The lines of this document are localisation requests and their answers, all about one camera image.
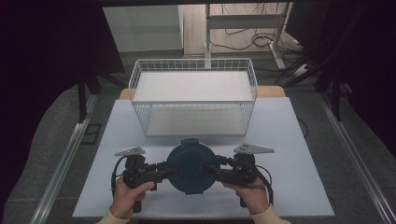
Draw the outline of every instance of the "wire basket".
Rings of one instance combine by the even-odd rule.
[[[146,136],[243,136],[257,80],[250,59],[138,60],[129,95]]]

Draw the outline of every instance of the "sleeve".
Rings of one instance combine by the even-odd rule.
[[[96,224],[126,224],[129,220],[113,217],[110,210],[107,210],[105,216]]]
[[[290,224],[289,221],[281,219],[271,205],[265,212],[251,215],[255,224]]]

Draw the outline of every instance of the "black curtain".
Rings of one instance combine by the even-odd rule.
[[[44,113],[94,71],[123,72],[99,4],[0,1],[1,214]]]
[[[339,59],[350,104],[396,156],[396,3],[372,0]]]

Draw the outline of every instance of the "white metal stand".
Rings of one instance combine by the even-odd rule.
[[[258,28],[275,28],[276,33],[274,41],[270,44],[270,50],[273,53],[279,70],[285,69],[282,56],[279,54],[277,45],[283,30],[283,25],[288,13],[289,4],[285,5],[281,14],[265,14],[265,15],[218,15],[210,16],[210,4],[206,4],[206,42],[205,42],[205,58],[210,59],[210,30],[215,29],[258,29]],[[205,68],[210,68],[210,64],[206,64]]]

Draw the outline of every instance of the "round lid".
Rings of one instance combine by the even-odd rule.
[[[169,181],[176,189],[186,194],[203,193],[216,181],[216,178],[205,170],[206,164],[220,167],[213,151],[199,143],[198,139],[182,140],[166,160],[166,166],[178,169],[178,175],[171,176]]]

